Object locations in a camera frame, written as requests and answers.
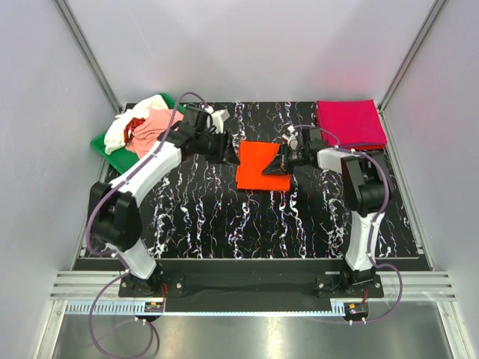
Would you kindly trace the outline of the orange t-shirt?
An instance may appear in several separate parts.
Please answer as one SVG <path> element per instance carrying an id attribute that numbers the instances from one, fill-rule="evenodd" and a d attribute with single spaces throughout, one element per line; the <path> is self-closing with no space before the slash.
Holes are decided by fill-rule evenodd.
<path id="1" fill-rule="evenodd" d="M 259 141 L 241 141 L 238 148 L 240 165 L 236 183 L 239 190 L 289 191 L 290 175 L 263 175 L 263 170 L 278 153 L 280 145 Z"/>

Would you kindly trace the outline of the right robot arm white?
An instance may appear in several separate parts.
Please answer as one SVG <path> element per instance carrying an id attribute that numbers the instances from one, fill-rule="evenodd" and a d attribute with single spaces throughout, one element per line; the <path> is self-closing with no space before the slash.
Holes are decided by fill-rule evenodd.
<path id="1" fill-rule="evenodd" d="M 352 228 L 343 267 L 331 290 L 352 297 L 363 295 L 374 285 L 379 227 L 394 189 L 380 151 L 342 147 L 339 141 L 330 146 L 323 140 L 324 132 L 312 125 L 289 126 L 282 135 L 284 143 L 262 174 L 292 174 L 294 168 L 307 165 L 341 175 Z"/>

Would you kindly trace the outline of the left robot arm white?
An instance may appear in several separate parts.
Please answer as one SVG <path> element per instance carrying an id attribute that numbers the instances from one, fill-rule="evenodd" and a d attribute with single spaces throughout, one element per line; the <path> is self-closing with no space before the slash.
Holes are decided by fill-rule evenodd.
<path id="1" fill-rule="evenodd" d="M 126 267 L 129 280 L 146 296 L 162 285 L 162 267 L 141 240 L 140 205 L 153 187 L 171 170 L 193 155 L 213 164 L 240 163 L 231 134 L 224 129 L 226 110 L 186 108 L 180 120 L 171 119 L 151 149 L 126 173 L 109 183 L 96 182 L 90 190 L 85 241 L 103 243 Z"/>

